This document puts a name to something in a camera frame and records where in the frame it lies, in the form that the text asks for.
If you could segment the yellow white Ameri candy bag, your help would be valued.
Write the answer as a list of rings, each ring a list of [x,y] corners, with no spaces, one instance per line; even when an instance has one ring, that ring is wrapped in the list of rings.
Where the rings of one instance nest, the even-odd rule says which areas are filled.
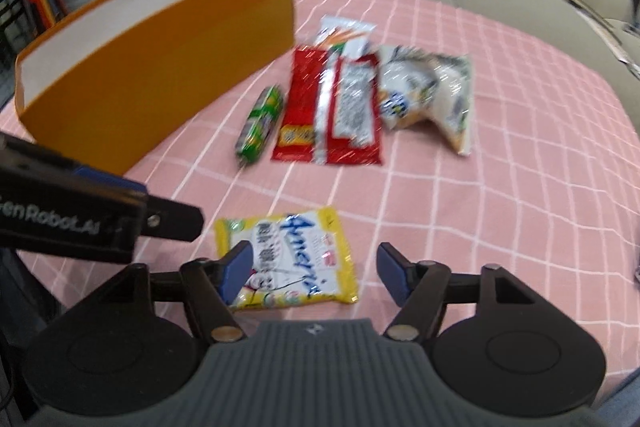
[[[329,300],[352,305],[358,300],[352,253],[332,207],[219,219],[214,231],[221,254],[243,241],[253,248],[250,274],[232,309],[292,308]]]

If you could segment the green candy roll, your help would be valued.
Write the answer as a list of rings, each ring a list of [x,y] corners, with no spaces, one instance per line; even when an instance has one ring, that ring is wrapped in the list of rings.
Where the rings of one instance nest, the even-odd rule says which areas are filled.
[[[253,165],[262,156],[283,106],[284,94],[277,84],[260,92],[235,143],[235,157],[241,165]]]

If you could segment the red snack bag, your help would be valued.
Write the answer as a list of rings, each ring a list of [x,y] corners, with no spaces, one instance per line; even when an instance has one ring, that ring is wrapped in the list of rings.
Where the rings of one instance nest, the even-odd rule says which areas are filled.
[[[380,165],[378,58],[298,46],[271,158],[316,165]]]

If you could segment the white beige snack bag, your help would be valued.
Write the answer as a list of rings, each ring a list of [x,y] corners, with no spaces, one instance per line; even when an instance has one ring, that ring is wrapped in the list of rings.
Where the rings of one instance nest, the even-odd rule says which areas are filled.
[[[461,156],[471,154],[474,72],[471,57],[379,46],[378,113],[388,130],[431,121]]]

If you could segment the white breadstick snack packet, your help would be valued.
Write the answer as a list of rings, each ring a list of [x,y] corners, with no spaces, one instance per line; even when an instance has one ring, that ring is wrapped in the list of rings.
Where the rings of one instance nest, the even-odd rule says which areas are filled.
[[[375,24],[362,20],[323,15],[320,29],[314,38],[314,46],[351,60],[358,60],[368,53],[374,30]]]

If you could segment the orange cardboard box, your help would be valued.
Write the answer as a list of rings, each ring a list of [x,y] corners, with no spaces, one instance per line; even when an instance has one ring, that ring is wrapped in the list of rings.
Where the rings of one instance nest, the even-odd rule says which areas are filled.
[[[294,0],[94,0],[17,57],[35,141],[123,174],[294,44]]]

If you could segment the pink checkered tablecloth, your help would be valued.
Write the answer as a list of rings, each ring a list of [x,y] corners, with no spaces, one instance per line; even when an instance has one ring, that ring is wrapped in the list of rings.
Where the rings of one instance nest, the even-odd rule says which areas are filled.
[[[617,96],[596,72],[544,42],[430,0],[294,0],[294,44],[197,113],[123,174],[153,196],[200,207],[191,243],[140,237],[134,260],[153,272],[221,257],[219,219],[332,207],[358,282],[352,305],[335,300],[242,310],[243,329],[268,320],[368,319],[386,329],[397,308],[376,274],[391,243],[412,261],[454,273],[508,270],[598,340],[608,384],[639,364],[639,140]],[[471,154],[437,127],[382,130],[380,165],[235,157],[260,92],[288,87],[293,53],[309,46],[323,15],[375,24],[381,43],[471,57]]]

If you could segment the colourful shelf items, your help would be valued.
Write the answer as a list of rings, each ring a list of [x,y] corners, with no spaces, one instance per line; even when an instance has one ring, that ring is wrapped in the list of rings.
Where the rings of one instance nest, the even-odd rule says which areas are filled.
[[[1,0],[1,65],[68,14],[64,0]]]

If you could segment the magazines on sofa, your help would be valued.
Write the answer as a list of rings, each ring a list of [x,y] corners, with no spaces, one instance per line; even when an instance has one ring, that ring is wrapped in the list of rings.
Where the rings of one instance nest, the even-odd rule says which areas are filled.
[[[616,60],[625,65],[634,78],[639,78],[639,27],[605,18],[582,0],[567,2],[605,43]]]

